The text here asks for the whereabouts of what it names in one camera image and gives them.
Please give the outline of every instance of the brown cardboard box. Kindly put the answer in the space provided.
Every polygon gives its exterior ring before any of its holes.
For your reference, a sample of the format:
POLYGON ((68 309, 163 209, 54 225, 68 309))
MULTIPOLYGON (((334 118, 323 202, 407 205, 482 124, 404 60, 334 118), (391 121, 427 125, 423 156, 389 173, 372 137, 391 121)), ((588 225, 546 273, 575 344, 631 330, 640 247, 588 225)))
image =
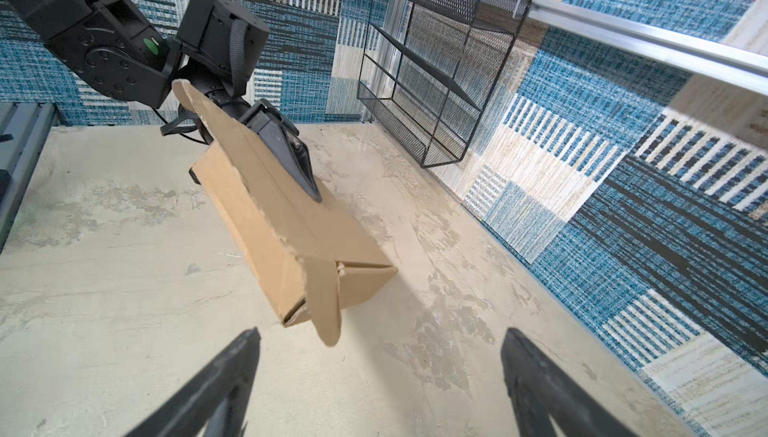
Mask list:
POLYGON ((370 299, 397 269, 319 179, 320 203, 258 135, 187 80, 173 87, 215 139, 192 169, 283 326, 312 319, 321 340, 336 345, 340 310, 370 299))

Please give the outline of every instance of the beige tabletop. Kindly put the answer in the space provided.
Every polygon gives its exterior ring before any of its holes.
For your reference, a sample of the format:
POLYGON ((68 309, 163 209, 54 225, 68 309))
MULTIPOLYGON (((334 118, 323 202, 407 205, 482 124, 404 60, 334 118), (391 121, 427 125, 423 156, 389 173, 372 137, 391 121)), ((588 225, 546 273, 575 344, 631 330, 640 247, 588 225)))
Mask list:
POLYGON ((284 329, 155 126, 56 128, 0 254, 0 435, 122 435, 239 332, 246 435, 516 435, 499 357, 522 329, 642 435, 690 431, 374 124, 300 126, 315 174, 400 269, 322 345, 284 329))

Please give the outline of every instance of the metal rail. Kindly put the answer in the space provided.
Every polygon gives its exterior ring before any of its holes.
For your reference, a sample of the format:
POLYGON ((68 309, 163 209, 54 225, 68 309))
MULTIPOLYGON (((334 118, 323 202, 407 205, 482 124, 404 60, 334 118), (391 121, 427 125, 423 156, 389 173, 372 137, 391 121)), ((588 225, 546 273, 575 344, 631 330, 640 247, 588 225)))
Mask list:
POLYGON ((556 0, 533 0, 528 18, 768 96, 763 55, 556 0))

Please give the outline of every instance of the patterned carpet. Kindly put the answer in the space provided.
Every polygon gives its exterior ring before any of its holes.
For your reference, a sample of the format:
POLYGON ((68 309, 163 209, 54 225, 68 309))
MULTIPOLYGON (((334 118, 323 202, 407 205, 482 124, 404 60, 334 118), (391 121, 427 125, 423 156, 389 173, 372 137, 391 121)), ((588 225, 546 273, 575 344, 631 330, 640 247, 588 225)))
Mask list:
MULTIPOLYGON (((187 0, 134 1, 171 34, 187 0)), ((370 0, 239 1, 272 29, 248 97, 359 118, 370 0)), ((768 54, 768 0, 563 1, 768 54)), ((768 98, 533 21, 502 83, 464 161, 433 173, 699 435, 764 435, 768 98)), ((7 6, 0 100, 157 123, 82 84, 7 6)))

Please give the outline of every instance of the black wire mesh shelf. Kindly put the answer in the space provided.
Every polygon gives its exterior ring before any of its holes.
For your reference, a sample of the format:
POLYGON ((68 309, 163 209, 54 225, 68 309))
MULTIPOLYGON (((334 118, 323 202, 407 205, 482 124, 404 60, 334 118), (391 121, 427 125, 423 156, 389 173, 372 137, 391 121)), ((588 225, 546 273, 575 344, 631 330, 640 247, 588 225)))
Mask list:
POLYGON ((372 0, 358 99, 422 167, 464 158, 531 0, 372 0))

